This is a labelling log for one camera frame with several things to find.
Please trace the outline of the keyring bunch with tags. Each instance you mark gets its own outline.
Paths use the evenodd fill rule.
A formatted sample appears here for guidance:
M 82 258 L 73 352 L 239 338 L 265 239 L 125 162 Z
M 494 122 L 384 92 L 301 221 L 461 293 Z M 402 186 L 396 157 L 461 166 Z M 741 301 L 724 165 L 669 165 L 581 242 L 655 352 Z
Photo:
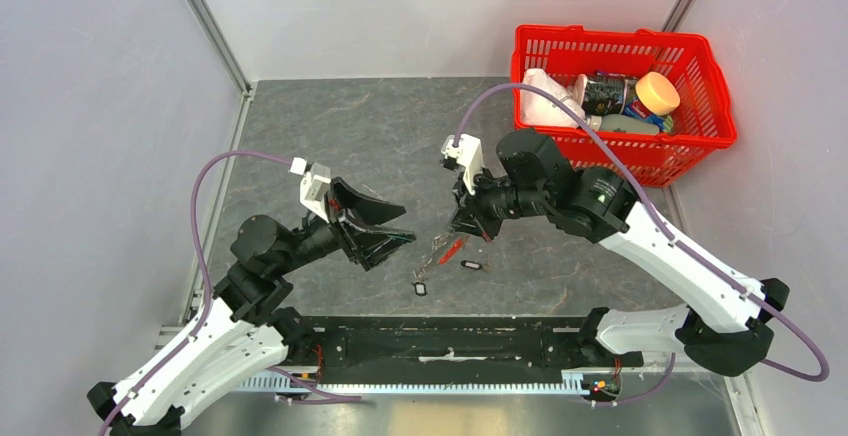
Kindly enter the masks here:
M 463 248 L 468 239 L 468 234 L 457 232 L 443 233 L 434 238 L 430 255 L 413 272 L 412 287 L 416 296 L 424 297 L 427 295 L 426 274 L 437 266 L 448 262 Z

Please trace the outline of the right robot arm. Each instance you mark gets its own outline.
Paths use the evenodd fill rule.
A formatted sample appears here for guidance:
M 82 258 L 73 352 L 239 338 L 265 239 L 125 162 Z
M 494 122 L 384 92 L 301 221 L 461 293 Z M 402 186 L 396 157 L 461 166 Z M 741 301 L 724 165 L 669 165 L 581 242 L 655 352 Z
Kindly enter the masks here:
M 498 142 L 501 177 L 484 166 L 476 137 L 449 136 L 441 153 L 443 165 L 459 173 L 453 232 L 489 241 L 507 220 L 543 217 L 635 263 L 679 297 L 679 305 L 661 310 L 592 310 L 577 338 L 588 364 L 633 352 L 682 353 L 711 372 L 737 376 L 767 357 L 774 333 L 762 303 L 782 309 L 788 287 L 737 273 L 710 255 L 696 258 L 694 242 L 653 219 L 613 170 L 575 169 L 550 136 L 531 129 Z

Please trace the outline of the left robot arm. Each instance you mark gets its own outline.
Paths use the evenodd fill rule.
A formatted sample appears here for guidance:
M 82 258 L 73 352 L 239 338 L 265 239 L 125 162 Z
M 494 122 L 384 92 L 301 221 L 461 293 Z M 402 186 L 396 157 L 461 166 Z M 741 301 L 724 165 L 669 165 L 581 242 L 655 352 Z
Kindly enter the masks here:
M 307 215 L 289 229 L 268 215 L 247 218 L 230 247 L 235 263 L 204 290 L 198 314 L 153 358 L 88 392 L 103 435 L 178 435 L 194 416 L 245 379 L 307 361 L 315 333 L 294 308 L 285 275 L 337 251 L 369 271 L 413 232 L 388 227 L 404 206 L 365 195 L 342 178 L 301 183 Z

